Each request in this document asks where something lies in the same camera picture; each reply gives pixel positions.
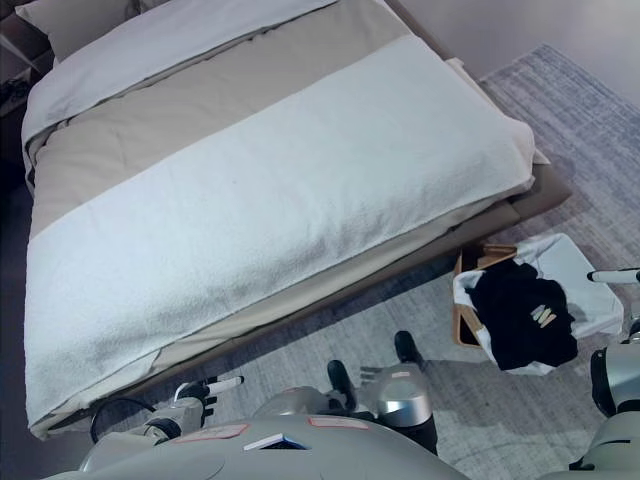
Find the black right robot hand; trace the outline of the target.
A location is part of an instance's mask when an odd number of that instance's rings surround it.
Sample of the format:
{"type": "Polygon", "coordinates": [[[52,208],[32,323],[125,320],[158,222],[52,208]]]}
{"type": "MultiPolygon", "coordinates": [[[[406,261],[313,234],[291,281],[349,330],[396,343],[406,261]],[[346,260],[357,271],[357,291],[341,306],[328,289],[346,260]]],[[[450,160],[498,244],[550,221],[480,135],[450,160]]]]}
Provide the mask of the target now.
{"type": "Polygon", "coordinates": [[[638,268],[625,268],[618,270],[594,270],[588,272],[586,277],[594,283],[613,285],[638,285],[640,282],[640,270],[638,268]]]}

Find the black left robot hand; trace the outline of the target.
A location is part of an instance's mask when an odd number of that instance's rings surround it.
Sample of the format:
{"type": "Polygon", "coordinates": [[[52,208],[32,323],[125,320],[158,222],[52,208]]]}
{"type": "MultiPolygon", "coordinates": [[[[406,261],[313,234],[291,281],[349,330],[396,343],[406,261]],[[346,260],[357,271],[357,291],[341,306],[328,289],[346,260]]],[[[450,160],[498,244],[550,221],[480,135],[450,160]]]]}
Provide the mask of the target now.
{"type": "Polygon", "coordinates": [[[245,378],[240,375],[223,380],[214,376],[201,381],[184,383],[176,390],[174,401],[188,398],[196,399],[203,407],[203,416],[209,417],[214,413],[213,405],[217,402],[217,396],[242,385],[244,381],[245,378]]]}

